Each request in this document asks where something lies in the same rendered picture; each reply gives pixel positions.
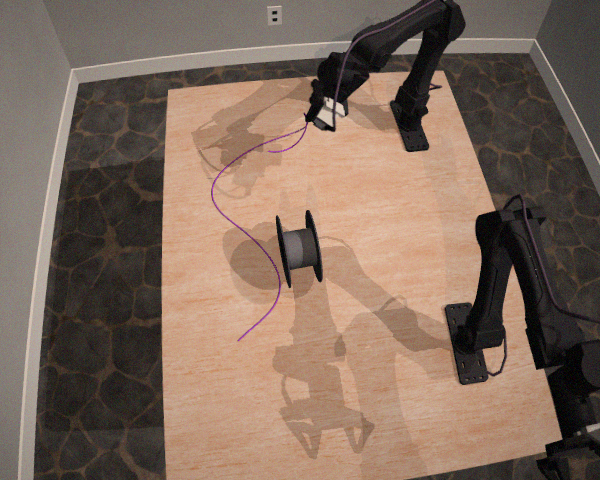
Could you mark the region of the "black and grey cable reel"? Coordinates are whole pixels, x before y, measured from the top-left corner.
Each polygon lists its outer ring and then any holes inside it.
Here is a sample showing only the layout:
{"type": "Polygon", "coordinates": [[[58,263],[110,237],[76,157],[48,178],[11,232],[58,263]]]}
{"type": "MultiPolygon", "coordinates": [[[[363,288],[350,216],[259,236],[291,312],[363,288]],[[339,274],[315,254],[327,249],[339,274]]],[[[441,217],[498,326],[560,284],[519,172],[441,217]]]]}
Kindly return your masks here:
{"type": "Polygon", "coordinates": [[[304,229],[283,232],[280,218],[278,215],[276,215],[278,242],[288,287],[290,276],[289,288],[291,288],[290,270],[293,269],[313,266],[317,280],[319,282],[322,282],[323,280],[323,267],[320,245],[315,223],[312,214],[309,210],[306,210],[305,213],[305,223],[306,228],[304,229]]]}

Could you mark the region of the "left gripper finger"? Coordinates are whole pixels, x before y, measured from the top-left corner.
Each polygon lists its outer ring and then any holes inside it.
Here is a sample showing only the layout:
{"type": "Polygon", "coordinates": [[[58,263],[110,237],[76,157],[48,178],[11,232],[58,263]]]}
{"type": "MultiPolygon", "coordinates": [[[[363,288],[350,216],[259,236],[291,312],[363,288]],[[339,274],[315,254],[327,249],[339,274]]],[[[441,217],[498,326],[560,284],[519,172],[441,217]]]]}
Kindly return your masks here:
{"type": "Polygon", "coordinates": [[[567,457],[539,463],[537,466],[547,480],[570,480],[569,462],[567,457]]]}

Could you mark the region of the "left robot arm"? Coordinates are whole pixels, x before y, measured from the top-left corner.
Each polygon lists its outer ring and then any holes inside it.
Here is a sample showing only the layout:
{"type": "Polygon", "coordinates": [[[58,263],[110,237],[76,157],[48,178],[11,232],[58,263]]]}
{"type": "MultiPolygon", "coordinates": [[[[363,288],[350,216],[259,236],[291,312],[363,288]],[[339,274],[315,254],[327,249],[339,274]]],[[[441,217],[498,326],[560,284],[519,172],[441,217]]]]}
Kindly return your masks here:
{"type": "Polygon", "coordinates": [[[576,318],[554,307],[555,300],[569,312],[541,240],[540,226],[547,215],[543,207],[526,208],[526,215],[532,220],[523,219],[522,209],[496,210],[476,219],[481,270],[475,302],[445,307],[459,382],[467,385],[489,378],[483,349],[501,346],[506,337],[502,314],[513,265],[536,370],[565,365],[547,377],[554,405],[573,399],[581,405],[581,399],[600,390],[600,340],[586,341],[576,318]],[[502,246],[497,250],[498,245],[502,246]]]}

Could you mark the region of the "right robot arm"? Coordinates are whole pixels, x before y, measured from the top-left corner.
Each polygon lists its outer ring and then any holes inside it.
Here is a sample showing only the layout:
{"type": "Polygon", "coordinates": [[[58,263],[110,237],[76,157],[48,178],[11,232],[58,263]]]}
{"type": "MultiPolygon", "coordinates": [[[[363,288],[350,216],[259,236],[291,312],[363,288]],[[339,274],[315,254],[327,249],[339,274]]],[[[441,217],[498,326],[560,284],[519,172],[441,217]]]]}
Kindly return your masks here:
{"type": "MultiPolygon", "coordinates": [[[[340,87],[355,92],[369,79],[369,72],[379,73],[400,45],[423,31],[421,46],[411,72],[399,87],[390,106],[406,151],[427,151],[429,143],[421,119],[428,114],[426,104],[430,98],[430,83],[444,50],[462,34],[466,23],[460,6],[454,1],[421,0],[396,17],[358,32],[351,44],[364,33],[387,25],[389,26],[385,30],[366,36],[353,46],[343,68],[340,87]]],[[[346,52],[331,52],[327,60],[320,63],[317,77],[321,84],[337,86],[345,54],[346,52]]]]}

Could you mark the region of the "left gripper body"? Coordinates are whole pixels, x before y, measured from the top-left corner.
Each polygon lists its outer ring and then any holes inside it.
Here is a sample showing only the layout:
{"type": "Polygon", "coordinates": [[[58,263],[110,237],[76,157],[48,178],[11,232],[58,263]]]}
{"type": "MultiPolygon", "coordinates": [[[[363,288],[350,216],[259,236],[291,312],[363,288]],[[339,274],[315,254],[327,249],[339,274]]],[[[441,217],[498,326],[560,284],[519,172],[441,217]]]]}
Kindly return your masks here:
{"type": "Polygon", "coordinates": [[[573,399],[555,405],[563,439],[546,444],[547,458],[536,460],[537,464],[579,454],[584,447],[594,450],[594,441],[600,445],[600,423],[597,424],[591,399],[581,402],[577,405],[573,399]]]}

